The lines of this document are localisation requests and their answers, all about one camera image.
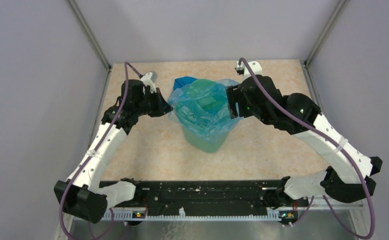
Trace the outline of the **light blue translucent plastic bag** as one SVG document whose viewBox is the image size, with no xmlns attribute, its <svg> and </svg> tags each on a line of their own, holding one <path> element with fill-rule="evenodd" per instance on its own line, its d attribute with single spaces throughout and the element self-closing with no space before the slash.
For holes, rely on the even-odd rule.
<svg viewBox="0 0 389 240">
<path fill-rule="evenodd" d="M 212 81 L 196 79 L 175 89 L 167 99 L 173 111 L 169 118 L 204 141 L 216 142 L 228 134 L 240 121 L 231 118 L 227 87 L 239 83 L 233 79 Z"/>
</svg>

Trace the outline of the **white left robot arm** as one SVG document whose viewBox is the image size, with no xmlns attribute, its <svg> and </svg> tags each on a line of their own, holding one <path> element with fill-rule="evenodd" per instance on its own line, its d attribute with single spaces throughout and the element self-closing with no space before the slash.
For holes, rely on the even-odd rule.
<svg viewBox="0 0 389 240">
<path fill-rule="evenodd" d="M 131 207 L 141 204 L 143 193 L 137 189 L 137 181 L 123 178 L 101 187 L 103 173 L 139 117 L 161 117 L 173 110 L 160 89 L 146 77 L 126 81 L 121 93 L 115 105 L 105 111 L 96 137 L 79 166 L 66 181 L 57 181 L 53 189 L 57 200 L 64 201 L 63 212 L 94 224 L 118 204 L 126 202 Z"/>
</svg>

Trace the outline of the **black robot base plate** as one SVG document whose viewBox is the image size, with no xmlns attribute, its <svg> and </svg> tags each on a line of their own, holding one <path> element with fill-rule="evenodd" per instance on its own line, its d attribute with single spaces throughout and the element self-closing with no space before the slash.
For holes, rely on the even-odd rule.
<svg viewBox="0 0 389 240">
<path fill-rule="evenodd" d="M 189 217 L 264 216 L 269 209 L 306 207 L 308 199 L 282 196 L 280 180 L 133 180 L 134 198 L 118 208 L 143 208 L 147 215 L 176 216 L 183 209 Z"/>
</svg>

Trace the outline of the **aluminium frame post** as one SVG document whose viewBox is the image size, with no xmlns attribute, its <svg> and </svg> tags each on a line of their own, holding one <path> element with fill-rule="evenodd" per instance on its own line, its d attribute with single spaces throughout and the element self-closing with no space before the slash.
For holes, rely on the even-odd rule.
<svg viewBox="0 0 389 240">
<path fill-rule="evenodd" d="M 304 66 L 306 69 L 309 68 L 310 65 L 313 63 L 313 61 L 315 60 L 317 54 L 319 53 L 320 49 L 322 48 L 323 44 L 325 43 L 332 29 L 334 28 L 334 25 L 336 24 L 338 18 L 340 17 L 340 15 L 342 14 L 346 6 L 349 4 L 349 2 L 350 0 L 339 0 L 337 2 L 336 7 L 332 11 L 328 21 L 324 25 L 310 53 L 308 54 L 306 60 L 304 61 Z"/>
<path fill-rule="evenodd" d="M 109 73 L 112 69 L 110 62 L 108 61 L 104 51 L 102 50 L 101 45 L 99 44 L 96 36 L 94 35 L 89 23 L 87 22 L 82 10 L 80 9 L 76 0 L 65 0 L 69 6 L 72 14 L 74 15 L 76 22 L 79 24 L 83 34 L 85 35 L 88 43 L 90 44 L 92 50 L 94 51 L 97 58 L 100 60 L 103 67 Z"/>
</svg>

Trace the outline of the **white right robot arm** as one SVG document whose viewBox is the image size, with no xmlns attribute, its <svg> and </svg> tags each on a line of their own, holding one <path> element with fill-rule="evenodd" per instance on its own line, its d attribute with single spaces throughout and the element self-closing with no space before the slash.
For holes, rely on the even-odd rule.
<svg viewBox="0 0 389 240">
<path fill-rule="evenodd" d="M 303 93 L 282 95 L 268 76 L 257 75 L 259 83 L 287 112 L 305 122 L 307 128 L 285 115 L 267 99 L 252 77 L 226 88 L 230 117 L 256 117 L 265 125 L 285 131 L 309 145 L 328 164 L 326 170 L 306 176 L 286 176 L 276 190 L 276 201 L 289 206 L 295 200 L 327 195 L 342 203 L 366 198 L 361 181 L 370 195 L 376 182 L 371 178 L 380 172 L 383 161 L 356 150 L 329 123 L 320 107 Z"/>
</svg>

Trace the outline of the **left aluminium frame post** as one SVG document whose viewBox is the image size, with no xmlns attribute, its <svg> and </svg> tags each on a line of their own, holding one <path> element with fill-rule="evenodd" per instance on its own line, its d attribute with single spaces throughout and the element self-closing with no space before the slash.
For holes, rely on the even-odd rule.
<svg viewBox="0 0 389 240">
<path fill-rule="evenodd" d="M 96 36 L 94 35 L 89 23 L 87 22 L 82 10 L 80 9 L 76 0 L 65 0 L 69 6 L 72 14 L 74 15 L 76 22 L 79 24 L 83 34 L 85 35 L 88 43 L 90 44 L 92 50 L 94 51 L 97 58 L 100 60 L 103 67 L 109 73 L 112 69 L 110 62 L 108 61 L 104 51 L 102 50 L 101 45 L 99 44 Z"/>
</svg>

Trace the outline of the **dark blue crumpled bag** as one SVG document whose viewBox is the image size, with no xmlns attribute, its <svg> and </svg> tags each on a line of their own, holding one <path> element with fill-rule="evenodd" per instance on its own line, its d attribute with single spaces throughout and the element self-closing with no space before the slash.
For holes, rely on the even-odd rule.
<svg viewBox="0 0 389 240">
<path fill-rule="evenodd" d="M 197 80 L 197 78 L 196 77 L 192 77 L 192 76 L 183 76 L 183 77 L 175 78 L 172 90 L 175 91 L 175 90 L 177 90 L 179 88 L 182 88 L 182 87 L 184 87 L 186 85 L 189 85 L 189 84 L 193 83 L 196 80 Z"/>
</svg>

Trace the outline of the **green plastic trash bin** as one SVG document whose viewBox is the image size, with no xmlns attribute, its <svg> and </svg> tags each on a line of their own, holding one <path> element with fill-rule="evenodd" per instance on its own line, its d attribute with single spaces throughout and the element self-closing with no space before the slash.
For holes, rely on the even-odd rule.
<svg viewBox="0 0 389 240">
<path fill-rule="evenodd" d="M 207 141 L 195 136 L 192 132 L 182 127 L 185 139 L 194 147 L 206 152 L 215 153 L 223 145 L 229 133 L 225 133 L 218 137 L 217 141 Z"/>
</svg>

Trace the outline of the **right aluminium frame post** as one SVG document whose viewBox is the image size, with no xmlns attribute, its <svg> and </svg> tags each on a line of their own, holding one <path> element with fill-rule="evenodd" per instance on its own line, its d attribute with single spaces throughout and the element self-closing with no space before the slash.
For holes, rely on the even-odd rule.
<svg viewBox="0 0 389 240">
<path fill-rule="evenodd" d="M 322 48 L 323 44 L 325 43 L 332 29 L 334 28 L 334 25 L 336 24 L 338 18 L 340 17 L 340 15 L 342 14 L 346 6 L 349 4 L 349 2 L 350 0 L 339 0 L 337 2 L 336 7 L 332 11 L 328 21 L 324 25 L 310 53 L 308 54 L 306 60 L 304 61 L 304 66 L 306 69 L 309 68 L 310 65 L 313 63 L 313 61 L 315 60 L 317 54 L 319 53 L 320 49 Z"/>
</svg>

